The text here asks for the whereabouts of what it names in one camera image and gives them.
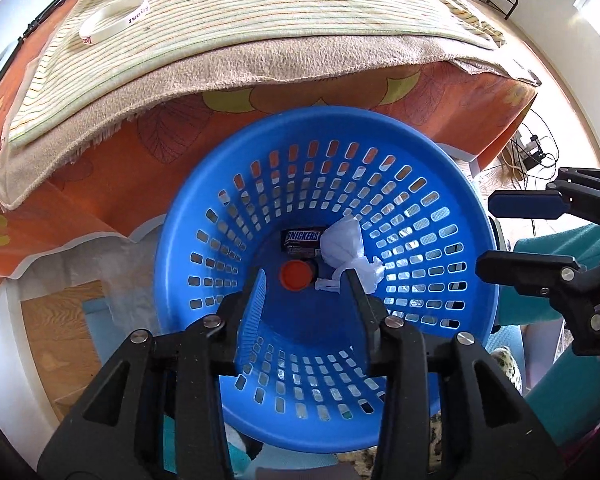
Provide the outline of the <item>white tissue ball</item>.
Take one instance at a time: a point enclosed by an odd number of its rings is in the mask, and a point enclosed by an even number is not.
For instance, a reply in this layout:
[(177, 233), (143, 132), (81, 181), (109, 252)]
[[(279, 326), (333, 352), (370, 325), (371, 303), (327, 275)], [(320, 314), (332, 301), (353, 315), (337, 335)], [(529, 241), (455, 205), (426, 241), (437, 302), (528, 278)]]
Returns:
[(321, 257), (334, 269), (330, 278), (318, 278), (314, 289), (322, 292), (339, 292), (344, 271), (355, 270), (364, 292), (371, 295), (384, 279), (385, 266), (373, 256), (365, 255), (362, 229), (358, 219), (343, 217), (327, 228), (321, 237)]

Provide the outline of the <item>orange floral bed sheet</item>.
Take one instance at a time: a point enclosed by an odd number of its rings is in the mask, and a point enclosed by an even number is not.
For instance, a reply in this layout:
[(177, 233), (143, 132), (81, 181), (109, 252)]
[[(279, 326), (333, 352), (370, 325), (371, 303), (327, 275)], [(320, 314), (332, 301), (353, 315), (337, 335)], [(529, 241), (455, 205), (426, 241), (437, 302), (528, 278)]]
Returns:
[[(77, 1), (60, 6), (16, 56), (0, 84), (0, 127), (18, 79), (42, 49), (41, 28), (60, 23)], [(176, 96), (123, 119), (18, 208), (0, 204), (0, 286), (19, 278), (36, 259), (88, 240), (143, 236), (212, 148), (265, 116), (311, 105), (374, 110), (482, 169), (504, 148), (535, 96), (533, 84), (468, 73), (450, 61)]]

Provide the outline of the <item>striped yellow towel blanket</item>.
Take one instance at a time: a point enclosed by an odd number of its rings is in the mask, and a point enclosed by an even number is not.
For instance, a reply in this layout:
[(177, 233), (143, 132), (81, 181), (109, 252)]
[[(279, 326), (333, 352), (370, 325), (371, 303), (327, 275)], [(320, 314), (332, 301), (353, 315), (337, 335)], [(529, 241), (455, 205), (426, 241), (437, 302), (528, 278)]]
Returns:
[(41, 28), (0, 127), (3, 208), (123, 119), (176, 96), (442, 61), (531, 80), (466, 0), (148, 0), (140, 21), (84, 44), (81, 24), (113, 1), (78, 0)]

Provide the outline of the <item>blue plastic basket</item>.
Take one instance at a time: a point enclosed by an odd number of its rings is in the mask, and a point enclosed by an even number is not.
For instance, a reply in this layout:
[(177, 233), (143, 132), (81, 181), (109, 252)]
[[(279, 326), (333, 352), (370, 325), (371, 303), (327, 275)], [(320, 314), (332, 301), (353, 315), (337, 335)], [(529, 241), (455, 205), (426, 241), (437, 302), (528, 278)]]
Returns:
[(155, 261), (161, 328), (185, 330), (265, 274), (262, 314), (238, 374), (220, 381), (226, 422), (309, 453), (378, 438), (384, 378), (370, 378), (362, 336), (340, 302), (340, 266), (321, 254), (336, 222), (355, 224), (355, 257), (375, 271), (381, 310), (423, 333), (489, 337), (498, 288), (477, 278), (494, 246), (455, 162), (415, 129), (351, 107), (262, 118), (213, 150), (181, 187)]

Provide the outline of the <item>orange bottle cap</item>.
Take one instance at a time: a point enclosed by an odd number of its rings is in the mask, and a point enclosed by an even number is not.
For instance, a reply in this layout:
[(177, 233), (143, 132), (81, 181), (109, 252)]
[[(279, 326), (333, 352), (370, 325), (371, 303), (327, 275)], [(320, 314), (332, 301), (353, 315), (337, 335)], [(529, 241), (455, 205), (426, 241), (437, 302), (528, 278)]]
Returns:
[(288, 292), (300, 292), (312, 284), (314, 272), (309, 263), (294, 259), (286, 261), (279, 269), (278, 279)]

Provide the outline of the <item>Snickers bar wrapper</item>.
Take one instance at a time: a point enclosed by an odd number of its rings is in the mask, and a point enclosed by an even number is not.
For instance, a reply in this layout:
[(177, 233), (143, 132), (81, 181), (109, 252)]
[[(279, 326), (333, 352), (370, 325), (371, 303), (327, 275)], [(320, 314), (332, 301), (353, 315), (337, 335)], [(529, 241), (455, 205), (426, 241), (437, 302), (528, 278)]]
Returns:
[(315, 259), (321, 255), (321, 237), (324, 231), (324, 226), (283, 230), (280, 233), (280, 248), (292, 258)]

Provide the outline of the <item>teal fabric item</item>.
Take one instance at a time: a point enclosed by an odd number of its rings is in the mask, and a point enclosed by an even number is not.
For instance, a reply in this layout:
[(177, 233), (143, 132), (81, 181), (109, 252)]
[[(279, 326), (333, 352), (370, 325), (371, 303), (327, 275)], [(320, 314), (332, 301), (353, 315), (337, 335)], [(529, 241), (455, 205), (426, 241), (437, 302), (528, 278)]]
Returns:
[[(516, 252), (570, 256), (587, 269), (600, 264), (600, 226), (588, 224), (552, 235), (518, 240)], [(491, 336), (488, 352), (519, 392), (521, 368), (515, 360), (515, 341), (504, 338), (514, 327), (560, 322), (562, 316), (545, 298), (518, 294), (502, 286), (495, 323), (501, 329)], [(600, 422), (600, 356), (576, 356), (565, 348), (543, 378), (524, 393), (526, 402), (554, 442), (563, 446), (579, 440)]]

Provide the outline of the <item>white silicone wristband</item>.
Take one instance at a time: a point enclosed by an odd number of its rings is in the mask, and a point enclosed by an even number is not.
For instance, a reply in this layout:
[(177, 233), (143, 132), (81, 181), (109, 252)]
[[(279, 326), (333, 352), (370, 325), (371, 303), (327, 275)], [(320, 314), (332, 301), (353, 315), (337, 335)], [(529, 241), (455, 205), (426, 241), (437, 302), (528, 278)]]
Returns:
[(116, 0), (98, 8), (80, 26), (79, 37), (92, 46), (120, 34), (150, 11), (148, 0)]

